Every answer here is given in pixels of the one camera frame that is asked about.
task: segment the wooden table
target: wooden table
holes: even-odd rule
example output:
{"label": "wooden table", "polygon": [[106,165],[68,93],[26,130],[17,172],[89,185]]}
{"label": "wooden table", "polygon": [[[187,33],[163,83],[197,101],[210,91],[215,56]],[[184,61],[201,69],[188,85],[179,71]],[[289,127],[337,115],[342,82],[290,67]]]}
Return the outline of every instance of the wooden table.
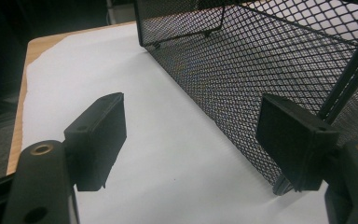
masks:
{"label": "wooden table", "polygon": [[29,42],[27,54],[25,57],[25,63],[24,63],[24,69],[22,73],[22,82],[21,82],[21,90],[20,90],[20,96],[19,96],[19,105],[17,107],[17,115],[16,115],[16,121],[14,124],[14,132],[13,132],[13,138],[11,141],[11,148],[10,148],[10,155],[8,159],[8,165],[7,165],[7,175],[13,174],[16,171],[17,162],[19,160],[19,156],[21,154],[21,146],[22,146],[22,111],[23,111],[23,104],[25,100],[25,96],[27,94],[27,66],[32,63],[34,60],[36,60],[43,52],[50,49],[60,41],[62,41],[64,38],[66,38],[68,35],[76,35],[76,34],[82,34],[90,31],[95,30],[101,30],[121,25],[127,25],[132,24],[132,22],[126,22],[111,26],[105,26],[105,27],[98,27],[94,29],[88,29],[83,31],[76,31],[71,33],[65,33],[60,35],[50,35],[45,37],[39,37],[37,39],[34,39]]}

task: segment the black wire mesh basket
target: black wire mesh basket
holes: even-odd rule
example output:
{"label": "black wire mesh basket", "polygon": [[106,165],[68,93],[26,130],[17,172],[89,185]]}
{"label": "black wire mesh basket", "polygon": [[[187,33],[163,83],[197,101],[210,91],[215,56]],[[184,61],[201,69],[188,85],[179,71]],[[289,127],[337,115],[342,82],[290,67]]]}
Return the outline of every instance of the black wire mesh basket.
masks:
{"label": "black wire mesh basket", "polygon": [[137,0],[140,45],[264,176],[282,172],[255,140],[262,94],[287,97],[358,140],[358,2]]}

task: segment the metal mesh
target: metal mesh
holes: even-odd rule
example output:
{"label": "metal mesh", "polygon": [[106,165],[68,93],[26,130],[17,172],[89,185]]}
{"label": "metal mesh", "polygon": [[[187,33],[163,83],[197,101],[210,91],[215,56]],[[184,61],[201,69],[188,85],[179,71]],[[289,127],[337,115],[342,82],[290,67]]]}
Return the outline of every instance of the metal mesh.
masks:
{"label": "metal mesh", "polygon": [[281,170],[255,140],[262,94],[318,114],[357,49],[358,5],[208,2],[138,0],[140,43],[274,185]]}

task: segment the white paper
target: white paper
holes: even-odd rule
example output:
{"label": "white paper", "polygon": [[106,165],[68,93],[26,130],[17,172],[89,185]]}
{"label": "white paper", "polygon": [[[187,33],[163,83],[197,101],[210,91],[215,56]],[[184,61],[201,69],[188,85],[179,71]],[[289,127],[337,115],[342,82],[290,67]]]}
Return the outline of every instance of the white paper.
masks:
{"label": "white paper", "polygon": [[78,192],[82,223],[327,223],[325,185],[272,186],[139,47],[136,26],[71,35],[27,69],[23,148],[64,140],[96,99],[124,92],[128,137],[98,192]]}

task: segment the mesh wall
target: mesh wall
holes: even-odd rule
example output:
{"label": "mesh wall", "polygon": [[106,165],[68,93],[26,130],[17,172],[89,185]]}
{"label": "mesh wall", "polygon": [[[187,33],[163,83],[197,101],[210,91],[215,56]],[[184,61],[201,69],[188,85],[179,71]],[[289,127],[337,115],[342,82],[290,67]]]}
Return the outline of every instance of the mesh wall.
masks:
{"label": "mesh wall", "polygon": [[[341,1],[138,0],[136,12],[141,45],[271,185],[282,172],[255,140],[262,94],[317,115],[358,48],[358,4]],[[341,142],[358,139],[357,108],[358,91],[334,122]]]}

